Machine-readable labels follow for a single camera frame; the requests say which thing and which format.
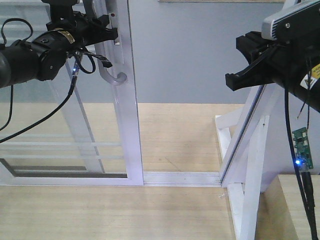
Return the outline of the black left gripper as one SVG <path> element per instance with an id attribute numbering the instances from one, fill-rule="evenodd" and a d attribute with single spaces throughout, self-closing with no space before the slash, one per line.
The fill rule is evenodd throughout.
<path id="1" fill-rule="evenodd" d="M 50 21 L 46 24 L 47 31 L 32 41 L 33 51 L 43 60 L 66 60 L 77 51 L 99 60 L 107 59 L 86 47 L 118 37 L 117 28 L 107 27 L 108 15 L 96 17 L 93 12 L 74 11 L 77 0 L 44 0 L 43 3 L 49 5 Z"/>

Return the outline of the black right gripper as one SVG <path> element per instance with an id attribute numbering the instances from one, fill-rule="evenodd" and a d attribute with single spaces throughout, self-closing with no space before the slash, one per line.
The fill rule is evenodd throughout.
<path id="1" fill-rule="evenodd" d="M 236 49 L 249 65 L 226 73 L 226 85 L 236 91 L 275 83 L 319 112 L 320 29 L 281 23 L 267 33 L 250 31 L 236 38 Z"/>

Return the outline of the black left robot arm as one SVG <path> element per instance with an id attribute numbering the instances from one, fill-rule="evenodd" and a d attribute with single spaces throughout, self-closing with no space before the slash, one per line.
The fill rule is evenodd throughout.
<path id="1" fill-rule="evenodd" d="M 112 63 L 102 55 L 89 52 L 86 47 L 118 37 L 117 28 L 108 28 L 108 15 L 96 17 L 91 13 L 74 11 L 77 0 L 48 0 L 50 22 L 47 31 L 29 42 L 18 39 L 10 46 L 0 45 L 0 86 L 5 88 L 32 79 L 53 80 L 68 58 L 80 63 L 80 54 L 97 58 L 103 67 Z"/>

